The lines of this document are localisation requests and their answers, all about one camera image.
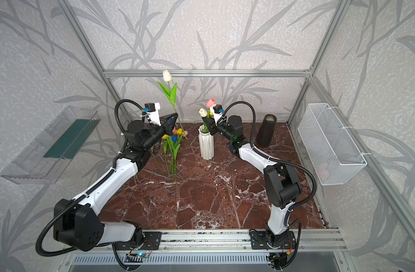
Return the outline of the white cream tulip flower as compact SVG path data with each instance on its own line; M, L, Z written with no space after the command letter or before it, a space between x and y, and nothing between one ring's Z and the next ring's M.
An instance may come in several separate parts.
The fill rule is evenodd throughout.
M204 108L201 108L199 110L199 114L202 117L202 121L203 121L203 125L204 125L202 131L203 131L203 133L208 133L209 132L209 128L208 128L208 125L206 123L206 120L209 118L210 114Z

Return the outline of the tulip bouquet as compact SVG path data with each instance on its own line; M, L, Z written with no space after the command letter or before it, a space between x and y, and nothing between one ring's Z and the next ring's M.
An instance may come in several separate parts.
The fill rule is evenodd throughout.
M162 146L163 146L163 152L164 155L170 155L170 166L168 170L172 174L177 173L177 166L176 166L176 160L177 156L181 147L181 142L184 137L188 135L188 132L186 130L183 130L182 128L179 129L173 129L172 135L164 135L162 137Z

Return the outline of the white ribbed ceramic vase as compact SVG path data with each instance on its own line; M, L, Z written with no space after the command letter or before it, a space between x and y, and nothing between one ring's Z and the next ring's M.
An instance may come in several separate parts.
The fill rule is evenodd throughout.
M210 133L199 133L198 139L202 158L211 160L214 157L214 137Z

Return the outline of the pink tulip flower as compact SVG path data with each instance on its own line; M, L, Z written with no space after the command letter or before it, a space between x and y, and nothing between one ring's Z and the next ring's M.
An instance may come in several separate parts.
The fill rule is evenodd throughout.
M206 106L208 107L208 108L211 108L211 107L213 107L213 106L215 106L216 105L216 101L214 100L214 99L210 99L207 103L206 103Z

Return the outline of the black cylindrical vase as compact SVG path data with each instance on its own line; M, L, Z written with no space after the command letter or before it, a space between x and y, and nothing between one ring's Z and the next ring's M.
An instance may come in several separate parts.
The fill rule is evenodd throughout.
M273 114L267 114L262 120L259 128L256 142L262 147L268 147L273 139L277 117Z

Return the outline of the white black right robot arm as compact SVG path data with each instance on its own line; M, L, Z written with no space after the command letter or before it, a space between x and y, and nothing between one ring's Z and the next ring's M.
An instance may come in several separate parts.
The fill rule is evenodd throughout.
M269 247L279 248L289 231L292 206L302 193L296 170L288 163L276 163L267 154L258 151L243 134L241 117L231 116L228 122L217 125L213 118L203 121L211 135L220 133L229 140L228 148L233 155L250 163L264 174L265 189L271 203L265 240Z

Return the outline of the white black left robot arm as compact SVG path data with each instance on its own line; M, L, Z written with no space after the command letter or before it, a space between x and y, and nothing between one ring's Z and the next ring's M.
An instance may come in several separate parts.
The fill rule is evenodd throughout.
M134 223L102 222L99 214L110 198L144 168L150 149L163 136L171 135L178 119L176 113L151 118L147 125L132 121L124 132L125 146L114 159L110 170L74 199L62 199L54 207L53 238L84 252L100 244L139 242Z

